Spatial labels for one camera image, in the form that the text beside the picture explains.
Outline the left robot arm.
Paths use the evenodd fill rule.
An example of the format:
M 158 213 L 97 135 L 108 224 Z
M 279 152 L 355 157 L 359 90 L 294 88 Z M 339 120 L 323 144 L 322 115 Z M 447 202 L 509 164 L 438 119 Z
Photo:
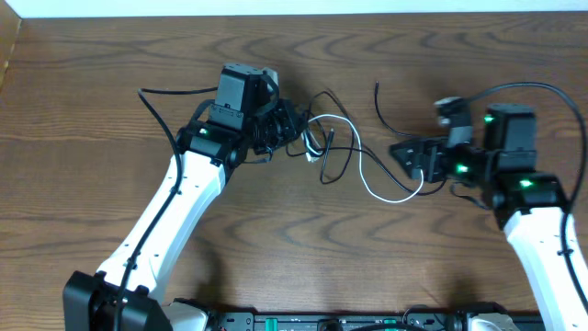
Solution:
M 209 313 L 190 300 L 164 300 L 187 240 L 249 153 L 271 161 L 307 122 L 280 95 L 270 68 L 227 63 L 215 97 L 177 134 L 161 186 L 120 246 L 93 275 L 75 271 L 63 292 L 68 330 L 207 330 Z

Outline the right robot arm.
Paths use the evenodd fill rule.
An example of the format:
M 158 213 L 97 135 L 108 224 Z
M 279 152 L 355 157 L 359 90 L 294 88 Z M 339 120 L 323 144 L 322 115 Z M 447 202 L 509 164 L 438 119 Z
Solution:
M 446 136 L 393 144 L 390 155 L 408 177 L 436 183 L 453 179 L 481 189 L 480 204 L 494 215 L 517 254 L 547 330 L 584 330 L 587 289 L 582 256 L 567 198 L 558 178 L 539 172 L 537 119 L 521 104 L 491 104 L 483 144 L 472 144 L 468 108 L 442 107 Z

